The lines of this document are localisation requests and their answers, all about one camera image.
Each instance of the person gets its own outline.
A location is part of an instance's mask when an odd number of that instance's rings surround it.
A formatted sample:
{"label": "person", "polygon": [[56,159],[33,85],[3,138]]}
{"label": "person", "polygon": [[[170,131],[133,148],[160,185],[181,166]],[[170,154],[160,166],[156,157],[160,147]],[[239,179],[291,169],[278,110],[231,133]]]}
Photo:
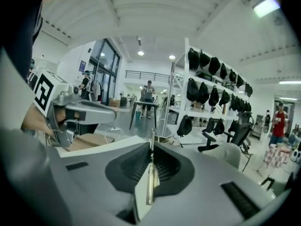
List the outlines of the person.
{"label": "person", "polygon": [[273,134],[269,141],[271,144],[282,143],[284,136],[284,128],[288,122],[287,113],[283,110],[283,102],[279,102],[278,111],[275,112],[272,121]]}
{"label": "person", "polygon": [[86,70],[84,73],[84,79],[81,83],[81,85],[79,86],[79,90],[81,90],[81,95],[80,97],[84,100],[90,100],[89,98],[89,83],[90,83],[90,71]]}
{"label": "person", "polygon": [[260,144],[264,143],[264,141],[267,139],[269,135],[271,123],[272,123],[271,116],[269,110],[267,110],[266,114],[262,119],[262,130],[261,130],[261,135],[259,140]]}
{"label": "person", "polygon": [[[151,80],[147,81],[147,86],[144,86],[144,88],[142,88],[141,90],[141,101],[143,102],[149,102],[149,103],[152,103],[152,95],[155,94],[155,89],[151,86]],[[140,116],[140,119],[143,118],[144,116],[144,111],[145,111],[145,107],[146,105],[143,105],[142,106],[142,112],[141,112],[141,116]],[[149,111],[148,113],[148,119],[151,118],[151,115],[150,115],[150,110],[151,110],[151,106],[147,106],[147,110]]]}
{"label": "person", "polygon": [[37,75],[32,72],[32,70],[34,69],[34,59],[32,58],[32,61],[30,63],[30,68],[29,68],[29,72],[27,74],[26,77],[26,83],[29,85],[29,87],[34,90],[34,87],[37,83],[38,77]]}

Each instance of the cardboard box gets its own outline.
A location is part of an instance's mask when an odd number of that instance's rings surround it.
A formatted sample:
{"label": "cardboard box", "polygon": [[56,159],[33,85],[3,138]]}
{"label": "cardboard box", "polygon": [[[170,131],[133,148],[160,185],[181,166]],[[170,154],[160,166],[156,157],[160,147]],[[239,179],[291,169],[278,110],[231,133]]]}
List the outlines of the cardboard box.
{"label": "cardboard box", "polygon": [[[106,137],[108,143],[114,142],[114,138]],[[83,149],[92,148],[95,146],[106,145],[107,141],[105,140],[103,135],[98,134],[84,134],[81,136],[77,136],[74,141],[71,143],[70,147],[65,148],[66,151],[78,151]]]}

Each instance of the table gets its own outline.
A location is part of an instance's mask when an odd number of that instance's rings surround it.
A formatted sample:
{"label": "table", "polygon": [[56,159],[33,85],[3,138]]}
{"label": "table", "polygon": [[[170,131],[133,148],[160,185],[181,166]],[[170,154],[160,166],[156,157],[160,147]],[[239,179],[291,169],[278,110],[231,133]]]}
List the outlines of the table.
{"label": "table", "polygon": [[154,107],[154,120],[155,120],[155,128],[157,129],[157,121],[156,121],[156,105],[152,102],[142,102],[142,101],[135,101],[134,102],[134,106],[133,106],[133,110],[132,110],[132,117],[131,117],[131,123],[130,123],[130,128],[132,128],[132,123],[133,123],[133,119],[134,119],[134,116],[135,116],[135,111],[136,111],[136,107],[137,105],[146,105],[146,106],[151,106],[151,107]]}

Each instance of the white shelving unit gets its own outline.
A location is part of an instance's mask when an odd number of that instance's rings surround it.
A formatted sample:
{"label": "white shelving unit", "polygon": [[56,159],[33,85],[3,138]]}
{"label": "white shelving unit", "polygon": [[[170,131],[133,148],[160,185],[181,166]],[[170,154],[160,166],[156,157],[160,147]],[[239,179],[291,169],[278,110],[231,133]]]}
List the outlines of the white shelving unit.
{"label": "white shelving unit", "polygon": [[[188,85],[189,78],[193,78],[198,83],[199,86],[202,82],[204,82],[207,85],[209,91],[213,88],[213,86],[216,86],[219,93],[222,93],[222,91],[225,90],[230,96],[232,94],[234,94],[235,96],[238,96],[240,98],[244,97],[244,94],[232,91],[232,90],[222,86],[219,83],[214,83],[212,81],[208,81],[208,80],[205,80],[205,79],[202,79],[202,78],[199,78],[199,77],[195,76],[195,71],[190,71],[189,70],[188,52],[189,52],[190,48],[193,48],[195,51],[200,52],[200,49],[195,48],[193,46],[190,46],[189,39],[185,38],[184,74],[181,74],[181,76],[176,76],[175,73],[174,73],[175,64],[174,64],[174,62],[172,64],[171,85],[170,85],[170,90],[169,90],[170,93],[168,95],[168,100],[167,101],[169,103],[169,101],[170,101],[169,98],[171,97],[172,88],[178,88],[178,89],[181,90],[181,105],[180,106],[170,106],[170,107],[168,107],[166,109],[166,113],[168,113],[168,110],[171,110],[171,111],[177,112],[179,114],[178,121],[177,121],[177,128],[179,127],[184,115],[188,115],[188,116],[192,116],[192,117],[199,117],[199,118],[213,118],[213,119],[222,118],[225,121],[238,120],[237,113],[229,110],[228,104],[230,104],[230,103],[227,104],[225,114],[222,114],[222,112],[220,110],[221,107],[218,104],[217,104],[216,107],[219,107],[219,108],[216,108],[214,113],[209,112],[209,111],[201,111],[200,109],[194,109],[194,108],[190,107],[191,101],[189,101],[187,99],[187,96],[186,96],[187,95],[187,85]],[[212,55],[210,55],[210,54],[208,54],[204,51],[203,51],[203,53],[207,54],[210,57],[213,57]],[[225,64],[225,66],[228,70],[232,69],[227,64]],[[167,116],[166,116],[166,119],[164,121],[163,136],[165,136],[166,123],[167,123]]]}

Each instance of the black strip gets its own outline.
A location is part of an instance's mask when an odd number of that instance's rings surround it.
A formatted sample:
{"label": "black strip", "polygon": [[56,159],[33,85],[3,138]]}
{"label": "black strip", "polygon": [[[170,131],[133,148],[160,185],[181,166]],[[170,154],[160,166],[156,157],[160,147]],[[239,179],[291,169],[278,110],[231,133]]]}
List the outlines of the black strip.
{"label": "black strip", "polygon": [[86,163],[85,161],[81,161],[81,162],[77,162],[77,163],[73,163],[70,165],[66,165],[66,168],[68,171],[72,171],[78,168],[83,168],[85,166],[89,165],[88,163]]}
{"label": "black strip", "polygon": [[234,182],[222,184],[221,187],[245,219],[260,211]]}

